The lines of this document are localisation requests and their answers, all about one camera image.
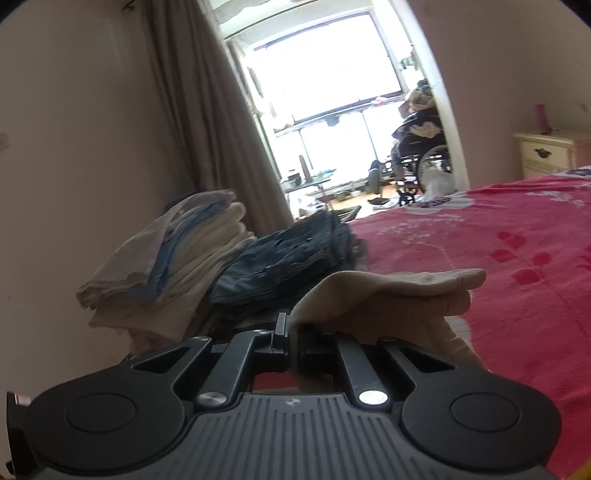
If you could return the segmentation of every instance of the light switch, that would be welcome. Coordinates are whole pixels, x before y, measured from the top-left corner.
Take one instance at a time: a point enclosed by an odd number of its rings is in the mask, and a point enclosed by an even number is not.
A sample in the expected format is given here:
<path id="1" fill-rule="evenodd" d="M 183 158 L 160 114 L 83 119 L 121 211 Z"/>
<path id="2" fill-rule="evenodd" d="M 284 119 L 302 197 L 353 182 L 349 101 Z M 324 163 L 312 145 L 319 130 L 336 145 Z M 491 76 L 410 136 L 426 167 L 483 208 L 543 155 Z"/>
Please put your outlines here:
<path id="1" fill-rule="evenodd" d="M 8 147 L 8 134 L 0 133 L 0 152 L 6 150 Z"/>

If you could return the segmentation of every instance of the stack of folded clothes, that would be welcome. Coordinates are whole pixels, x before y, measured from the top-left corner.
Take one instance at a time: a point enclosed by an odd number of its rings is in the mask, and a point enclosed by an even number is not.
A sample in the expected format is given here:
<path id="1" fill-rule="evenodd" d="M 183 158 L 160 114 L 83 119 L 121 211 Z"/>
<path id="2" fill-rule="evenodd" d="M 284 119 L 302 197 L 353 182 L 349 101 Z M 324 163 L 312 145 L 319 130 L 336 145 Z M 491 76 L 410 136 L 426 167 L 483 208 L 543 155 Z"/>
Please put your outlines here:
<path id="1" fill-rule="evenodd" d="M 201 329 L 216 338 L 272 325 L 322 279 L 355 270 L 363 245 L 334 212 L 317 212 L 250 245 L 213 286 Z"/>
<path id="2" fill-rule="evenodd" d="M 256 238 L 229 190 L 198 193 L 128 239 L 76 296 L 90 325 L 124 329 L 132 354 L 184 338 L 211 285 Z"/>

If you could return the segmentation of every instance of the brown curtain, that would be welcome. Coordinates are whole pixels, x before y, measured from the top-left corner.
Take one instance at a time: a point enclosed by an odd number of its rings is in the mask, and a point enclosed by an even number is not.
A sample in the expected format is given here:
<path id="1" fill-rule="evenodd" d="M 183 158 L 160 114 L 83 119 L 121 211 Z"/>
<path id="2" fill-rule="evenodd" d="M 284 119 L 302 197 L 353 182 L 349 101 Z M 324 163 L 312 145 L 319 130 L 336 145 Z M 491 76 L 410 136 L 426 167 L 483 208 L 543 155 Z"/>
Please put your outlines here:
<path id="1" fill-rule="evenodd" d="M 157 85 L 197 190 L 229 188 L 257 235 L 293 219 L 210 12 L 198 0 L 143 0 Z"/>

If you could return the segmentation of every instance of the metal bolt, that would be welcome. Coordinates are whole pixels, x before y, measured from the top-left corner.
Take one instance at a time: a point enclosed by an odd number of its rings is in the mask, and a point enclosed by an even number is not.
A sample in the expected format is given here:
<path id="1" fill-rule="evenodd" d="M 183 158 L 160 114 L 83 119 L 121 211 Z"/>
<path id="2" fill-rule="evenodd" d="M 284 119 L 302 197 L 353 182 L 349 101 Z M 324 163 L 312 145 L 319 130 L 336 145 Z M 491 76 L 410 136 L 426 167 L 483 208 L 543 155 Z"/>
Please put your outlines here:
<path id="1" fill-rule="evenodd" d="M 359 401 L 366 405 L 381 405 L 388 401 L 388 395 L 380 390 L 366 390 L 359 394 Z"/>
<path id="2" fill-rule="evenodd" d="M 221 392 L 205 392 L 198 396 L 199 403 L 205 407 L 219 407 L 228 401 Z"/>

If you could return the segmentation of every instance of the bed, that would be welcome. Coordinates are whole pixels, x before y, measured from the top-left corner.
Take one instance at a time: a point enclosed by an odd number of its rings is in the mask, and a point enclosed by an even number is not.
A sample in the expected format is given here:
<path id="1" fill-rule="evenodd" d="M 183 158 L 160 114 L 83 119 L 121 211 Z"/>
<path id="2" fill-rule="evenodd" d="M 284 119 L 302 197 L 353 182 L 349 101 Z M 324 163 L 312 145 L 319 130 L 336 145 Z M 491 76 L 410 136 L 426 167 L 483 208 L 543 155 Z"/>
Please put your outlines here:
<path id="1" fill-rule="evenodd" d="M 591 168 L 493 185 L 350 223 L 369 269 L 488 273 L 462 319 L 487 367 L 548 395 L 563 478 L 591 455 Z"/>

